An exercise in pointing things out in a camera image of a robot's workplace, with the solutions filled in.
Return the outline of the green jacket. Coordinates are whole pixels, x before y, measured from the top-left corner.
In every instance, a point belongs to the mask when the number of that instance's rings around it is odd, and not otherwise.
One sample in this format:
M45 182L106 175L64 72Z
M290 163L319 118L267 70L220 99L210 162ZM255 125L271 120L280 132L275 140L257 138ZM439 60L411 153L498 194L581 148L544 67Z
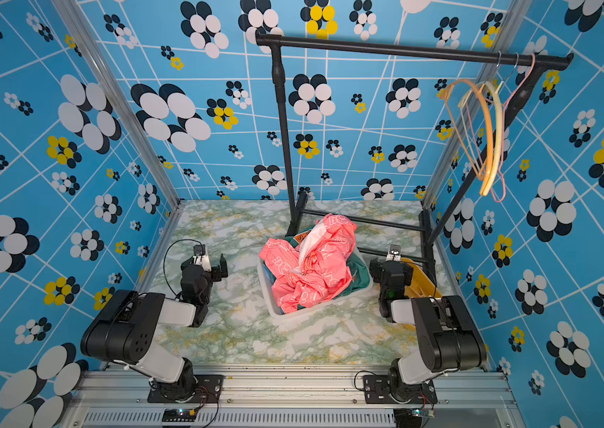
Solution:
M301 244L301 242L303 242L305 237L311 232L311 230L312 228L307 228L306 230L303 230L301 233L298 233L294 236L285 236L284 240L290 243L293 248L297 248ZM357 292L359 290L369 287L372 283L369 268L357 248L355 248L355 250L346 260L346 265L350 269L352 280L349 283L348 287L346 287L343 292L334 295L333 299L339 299L348 296L353 292Z

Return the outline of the pink jacket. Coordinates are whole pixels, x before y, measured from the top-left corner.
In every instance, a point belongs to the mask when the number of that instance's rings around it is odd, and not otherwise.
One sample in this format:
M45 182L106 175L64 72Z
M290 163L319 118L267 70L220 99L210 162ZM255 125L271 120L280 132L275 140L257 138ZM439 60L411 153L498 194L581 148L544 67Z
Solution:
M319 220L298 246L270 239L259 253L275 277L271 292L286 314L335 299L350 287L347 260L356 246L356 224L342 215Z

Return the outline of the wooden hanger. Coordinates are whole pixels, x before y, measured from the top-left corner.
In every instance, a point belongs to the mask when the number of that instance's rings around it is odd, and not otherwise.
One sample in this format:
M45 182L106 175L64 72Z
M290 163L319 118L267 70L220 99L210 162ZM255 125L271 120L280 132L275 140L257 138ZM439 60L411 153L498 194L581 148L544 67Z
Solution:
M471 79L470 78L459 78L458 80L471 80ZM456 84L456 82L458 80L455 80L453 83L448 84L447 87L444 89L444 92L443 92L443 94L441 96L441 99L444 102L444 107L446 108L446 112L450 115L451 118L453 118L453 109L452 109L452 107L450 105L450 100L452 99L452 96L453 96L453 93L455 92L455 89L460 88L460 87L464 88L465 92L463 93L463 95L469 90L469 88L466 85ZM481 83L484 83L485 81L490 81L490 80L488 78L484 78L483 80L471 80L471 81L473 81L475 84L481 84ZM472 110L474 109L475 105L478 105L478 112L482 114L482 125L483 125L483 130L484 130L483 136L487 139L485 125L484 125L484 120L483 120L483 113L481 111L480 104L478 103L477 100L474 99L473 96L471 96L471 98L469 99L468 104L467 104L467 107L468 107L468 110L469 110L469 116L470 116L470 118L472 120L472 124L471 125L469 125L469 124L466 125L467 132L464 133L464 128L463 128L462 120L461 120L461 113L460 113L460 123L461 124L460 124L460 126L457 126L455 128L455 131L453 132L453 135L455 136L455 141L458 144L460 144L459 139L458 139L458 134L461 134L461 136L463 138L468 137L467 141L471 142L471 144L473 146L473 153L474 153L473 158L475 160L485 160L486 156L484 154L482 156L479 156L476 153L477 149L480 150L481 152L485 151L485 149L482 149L480 146L474 146L474 135L473 135L473 132L477 131L477 129L474 128L474 119L473 119L473 111Z

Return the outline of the white hanger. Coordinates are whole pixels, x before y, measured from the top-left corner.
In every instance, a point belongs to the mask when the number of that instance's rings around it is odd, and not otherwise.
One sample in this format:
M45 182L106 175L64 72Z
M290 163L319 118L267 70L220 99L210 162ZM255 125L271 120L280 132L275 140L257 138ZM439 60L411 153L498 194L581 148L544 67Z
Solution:
M499 175L503 163L503 133L504 133L504 114L505 106L502 102L497 87L490 81L481 84L475 84L471 80L458 80L456 84L466 85L469 90L462 96L458 107L461 113L464 133L467 132L466 125L472 124L467 107L471 96L480 104L483 113L483 120L487 136L487 149L481 152L476 150L479 156L486 156L485 160L475 160L473 158L473 146L468 142L468 137L463 138L458 134L460 146L464 149L474 177L480 182L481 196L488 196L492 190L494 182Z

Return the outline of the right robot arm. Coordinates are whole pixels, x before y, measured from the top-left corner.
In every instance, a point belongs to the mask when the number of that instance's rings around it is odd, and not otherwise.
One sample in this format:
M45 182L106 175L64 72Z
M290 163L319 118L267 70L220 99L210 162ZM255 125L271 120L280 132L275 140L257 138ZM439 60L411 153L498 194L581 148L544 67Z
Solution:
M461 296L441 294L419 266L405 259L372 260L370 273L380 286L380 315L412 326L417 336L417 351L389 369L389 394L395 401L420 397L433 403L435 378L487 362L487 348Z

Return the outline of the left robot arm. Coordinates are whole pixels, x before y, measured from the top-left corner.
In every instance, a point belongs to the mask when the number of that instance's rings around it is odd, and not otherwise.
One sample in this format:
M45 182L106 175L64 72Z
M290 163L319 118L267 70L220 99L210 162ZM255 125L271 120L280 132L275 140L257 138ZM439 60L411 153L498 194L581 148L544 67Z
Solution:
M148 378L151 394L169 402L189 401L201 388L191 361L154 342L159 325L197 328L208 313L213 284L227 278L227 260L208 267L196 255L181 265L181 293L119 291L91 322L81 340L88 357L130 367Z

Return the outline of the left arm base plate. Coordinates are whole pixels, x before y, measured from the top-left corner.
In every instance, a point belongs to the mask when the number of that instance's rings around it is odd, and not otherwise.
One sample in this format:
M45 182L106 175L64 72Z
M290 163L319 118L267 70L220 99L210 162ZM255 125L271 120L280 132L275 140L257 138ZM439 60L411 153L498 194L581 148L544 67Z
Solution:
M224 376L198 374L181 378L177 383L150 382L148 403L161 404L211 404L217 403L223 391Z

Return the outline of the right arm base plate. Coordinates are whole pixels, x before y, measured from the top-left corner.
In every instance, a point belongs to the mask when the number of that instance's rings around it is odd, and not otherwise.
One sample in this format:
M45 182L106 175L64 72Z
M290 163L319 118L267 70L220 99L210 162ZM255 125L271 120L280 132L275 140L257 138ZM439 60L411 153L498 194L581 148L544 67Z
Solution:
M394 376L364 374L361 390L367 404L434 406L438 403L432 382L406 384Z

